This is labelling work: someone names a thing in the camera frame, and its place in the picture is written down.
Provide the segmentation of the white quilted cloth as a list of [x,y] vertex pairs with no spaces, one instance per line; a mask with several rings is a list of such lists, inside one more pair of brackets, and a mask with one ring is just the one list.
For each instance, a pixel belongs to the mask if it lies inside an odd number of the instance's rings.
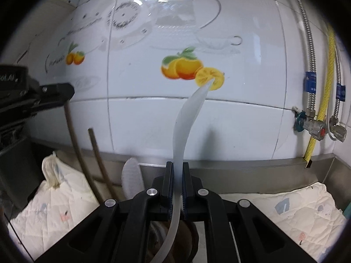
[[205,225],[209,262],[312,262],[252,201],[221,197],[228,184],[234,193],[265,194],[294,179],[280,167],[212,169],[205,172],[215,190],[203,184],[188,163],[168,162],[152,186],[132,199],[108,199],[39,257],[39,262],[145,262],[153,221]]

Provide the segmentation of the brown wooden chopstick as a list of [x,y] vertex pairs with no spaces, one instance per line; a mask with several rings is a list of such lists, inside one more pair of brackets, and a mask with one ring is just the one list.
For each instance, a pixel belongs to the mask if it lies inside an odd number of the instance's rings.
[[88,184],[89,184],[95,198],[97,199],[98,203],[101,204],[101,203],[103,203],[103,198],[102,198],[100,192],[98,191],[96,184],[94,183],[92,175],[89,172],[89,169],[88,169],[86,162],[83,158],[82,151],[80,150],[77,136],[76,136],[76,133],[74,130],[73,120],[71,117],[70,103],[68,101],[64,104],[64,113],[65,113],[65,120],[67,123],[68,131],[69,131],[69,135],[71,138],[71,142],[73,145],[75,155],[78,159],[78,162],[80,164],[80,167],[82,168],[83,174],[84,174],[86,180],[88,181]]
[[100,173],[102,175],[102,179],[104,180],[104,183],[106,184],[106,186],[110,192],[110,195],[113,197],[113,199],[115,199],[116,201],[119,201],[120,199],[119,199],[119,197],[114,189],[113,183],[111,182],[111,180],[109,178],[108,172],[105,168],[104,162],[103,162],[102,157],[100,155],[98,143],[96,141],[96,136],[95,136],[93,128],[89,128],[88,133],[89,133],[90,142],[92,144],[93,152],[95,155],[95,159],[97,161]]

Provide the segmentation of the white plastic spoon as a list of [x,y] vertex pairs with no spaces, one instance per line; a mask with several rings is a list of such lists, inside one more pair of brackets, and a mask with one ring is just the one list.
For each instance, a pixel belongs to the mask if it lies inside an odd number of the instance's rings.
[[207,81],[205,85],[199,87],[197,91],[195,91],[192,96],[186,100],[183,107],[179,111],[179,114],[177,115],[172,136],[174,179],[171,223],[167,236],[159,251],[152,259],[152,262],[163,262],[169,254],[176,238],[182,204],[181,193],[184,151],[186,148],[187,140],[189,138],[190,130],[195,123],[199,112],[201,111],[201,108],[213,83],[214,78],[211,78],[210,81]]
[[132,199],[145,190],[139,162],[135,158],[129,158],[125,162],[121,172],[121,183],[126,199]]

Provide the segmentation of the metal gas valve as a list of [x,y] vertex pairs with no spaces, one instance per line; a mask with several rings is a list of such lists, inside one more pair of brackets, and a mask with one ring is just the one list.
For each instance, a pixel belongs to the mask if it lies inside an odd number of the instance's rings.
[[294,111],[294,126],[293,129],[296,132],[308,131],[310,136],[317,141],[324,139],[325,134],[327,133],[327,125],[324,121],[318,121],[307,117],[306,112],[293,107]]

